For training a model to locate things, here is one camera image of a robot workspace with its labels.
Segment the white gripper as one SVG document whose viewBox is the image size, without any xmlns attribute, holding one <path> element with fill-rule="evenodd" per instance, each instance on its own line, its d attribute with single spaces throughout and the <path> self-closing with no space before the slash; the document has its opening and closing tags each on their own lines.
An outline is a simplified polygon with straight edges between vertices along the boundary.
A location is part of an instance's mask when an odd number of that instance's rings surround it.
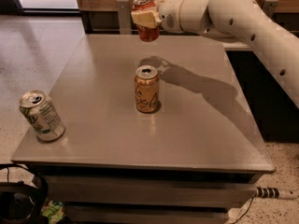
<svg viewBox="0 0 299 224">
<path fill-rule="evenodd" d="M 180 10 L 185 0 L 156 0 L 158 9 L 135 10 L 131 12 L 134 24 L 156 28 L 159 24 L 170 33 L 182 33 L 180 25 Z"/>
</svg>

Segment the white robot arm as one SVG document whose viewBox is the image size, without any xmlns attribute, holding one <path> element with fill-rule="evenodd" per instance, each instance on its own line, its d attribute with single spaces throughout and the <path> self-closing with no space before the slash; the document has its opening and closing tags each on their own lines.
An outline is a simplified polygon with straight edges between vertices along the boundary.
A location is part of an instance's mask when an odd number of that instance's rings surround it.
<svg viewBox="0 0 299 224">
<path fill-rule="evenodd" d="M 255 0 L 155 0 L 131 16 L 150 29 L 239 39 L 299 106 L 299 38 L 267 17 Z"/>
</svg>

